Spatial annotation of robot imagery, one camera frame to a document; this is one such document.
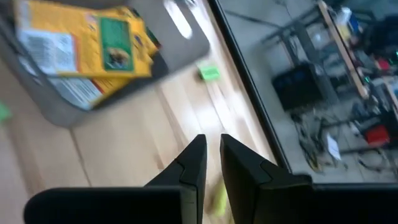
white paper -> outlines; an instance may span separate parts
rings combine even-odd
[[[326,139],[328,141],[328,151],[331,156],[333,156],[335,159],[341,160],[340,150],[336,140],[334,140],[329,133],[326,135]]]

electronic equipment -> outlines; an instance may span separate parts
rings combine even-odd
[[[234,222],[391,223],[398,219],[397,184],[313,184],[227,134],[221,167]],[[26,224],[201,223],[206,138],[197,136],[144,187],[46,190],[29,200]]]
[[[312,105],[323,100],[312,64],[299,65],[272,80],[272,85],[286,111]]]

green label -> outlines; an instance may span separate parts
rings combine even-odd
[[[129,24],[101,17],[99,20],[104,69],[133,71]]]

